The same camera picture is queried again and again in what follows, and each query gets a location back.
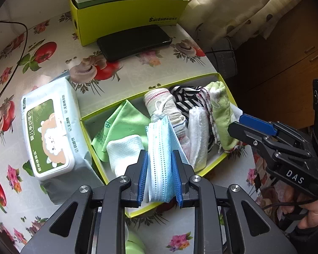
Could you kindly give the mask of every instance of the floral tablecloth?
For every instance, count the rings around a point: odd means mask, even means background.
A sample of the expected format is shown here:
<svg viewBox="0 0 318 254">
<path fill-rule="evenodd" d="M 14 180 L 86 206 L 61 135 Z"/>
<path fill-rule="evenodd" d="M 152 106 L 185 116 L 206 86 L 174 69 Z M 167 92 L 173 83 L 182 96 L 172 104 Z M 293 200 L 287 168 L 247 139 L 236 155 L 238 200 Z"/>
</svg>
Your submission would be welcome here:
<svg viewBox="0 0 318 254">
<path fill-rule="evenodd" d="M 163 29 L 172 38 L 170 46 L 114 63 L 106 62 L 96 43 L 80 45 L 69 12 L 28 31 L 24 57 L 0 98 L 0 232 L 8 235 L 18 250 L 57 209 L 29 167 L 19 106 L 22 95 L 71 69 L 70 76 L 84 116 L 150 88 L 216 72 L 179 25 Z M 12 76 L 25 38 L 26 33 L 19 35 L 0 53 L 0 91 Z M 221 162 L 213 178 L 226 186 L 236 182 L 256 197 L 251 183 L 255 175 L 254 160 L 250 147 L 246 149 L 246 156 Z M 165 204 L 130 219 L 128 224 L 143 239 L 148 253 L 176 250 L 192 253 L 193 213 L 192 208 L 180 211 L 172 203 Z"/>
</svg>

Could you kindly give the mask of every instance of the white wall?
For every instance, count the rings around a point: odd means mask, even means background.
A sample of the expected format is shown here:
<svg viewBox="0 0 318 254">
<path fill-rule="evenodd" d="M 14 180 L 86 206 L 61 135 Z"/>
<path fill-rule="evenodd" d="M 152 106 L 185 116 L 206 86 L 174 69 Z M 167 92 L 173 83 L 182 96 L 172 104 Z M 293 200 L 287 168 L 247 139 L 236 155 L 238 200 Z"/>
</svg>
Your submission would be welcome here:
<svg viewBox="0 0 318 254">
<path fill-rule="evenodd" d="M 69 10 L 68 0 L 6 0 L 0 8 L 0 20 L 22 22 L 32 28 Z M 0 52 L 24 30 L 21 25 L 0 23 Z"/>
</svg>

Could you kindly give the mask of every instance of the green cloth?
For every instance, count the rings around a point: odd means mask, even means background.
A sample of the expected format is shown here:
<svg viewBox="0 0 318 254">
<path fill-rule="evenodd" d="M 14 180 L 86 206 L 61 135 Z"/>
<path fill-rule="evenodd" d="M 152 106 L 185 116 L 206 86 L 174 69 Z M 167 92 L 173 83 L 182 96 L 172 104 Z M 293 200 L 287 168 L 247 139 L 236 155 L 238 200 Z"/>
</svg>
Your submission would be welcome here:
<svg viewBox="0 0 318 254">
<path fill-rule="evenodd" d="M 205 87 L 209 91 L 213 118 L 218 130 L 221 146 L 225 151 L 232 149 L 239 141 L 231 137 L 227 131 L 228 125 L 235 121 L 231 105 L 226 92 L 226 87 L 221 81 L 211 82 Z"/>
<path fill-rule="evenodd" d="M 151 122 L 128 101 L 124 101 L 106 120 L 104 128 L 92 140 L 92 146 L 104 162 L 109 162 L 107 143 L 129 135 L 140 135 L 144 148 L 147 150 L 148 140 L 146 126 Z"/>
</svg>

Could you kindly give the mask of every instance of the cabinet handle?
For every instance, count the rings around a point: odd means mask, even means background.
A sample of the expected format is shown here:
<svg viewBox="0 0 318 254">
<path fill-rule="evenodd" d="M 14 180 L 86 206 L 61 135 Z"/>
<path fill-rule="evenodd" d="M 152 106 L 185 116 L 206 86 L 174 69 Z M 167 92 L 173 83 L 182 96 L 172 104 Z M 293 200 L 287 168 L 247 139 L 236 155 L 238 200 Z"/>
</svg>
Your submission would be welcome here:
<svg viewBox="0 0 318 254">
<path fill-rule="evenodd" d="M 318 59 L 318 55 L 316 55 L 316 56 L 314 56 L 312 59 L 310 59 L 309 62 L 312 63 L 312 62 L 315 61 L 316 59 Z"/>
<path fill-rule="evenodd" d="M 315 46 L 310 47 L 309 49 L 305 50 L 305 53 L 309 53 L 311 50 L 315 49 Z"/>
</svg>

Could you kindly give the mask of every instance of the cartoon sheep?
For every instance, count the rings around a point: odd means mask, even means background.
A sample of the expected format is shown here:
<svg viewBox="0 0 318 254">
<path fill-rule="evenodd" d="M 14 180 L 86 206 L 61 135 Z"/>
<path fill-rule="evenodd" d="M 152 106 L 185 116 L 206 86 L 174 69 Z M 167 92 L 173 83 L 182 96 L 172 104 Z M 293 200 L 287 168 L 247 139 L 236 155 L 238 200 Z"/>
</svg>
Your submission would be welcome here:
<svg viewBox="0 0 318 254">
<path fill-rule="evenodd" d="M 43 150 L 48 156 L 46 162 L 52 163 L 52 166 L 57 167 L 57 163 L 66 163 L 66 157 L 63 151 L 63 139 L 60 128 L 57 127 L 55 121 L 55 113 L 49 116 L 49 119 L 40 122 L 38 132 L 42 134 Z"/>
</svg>

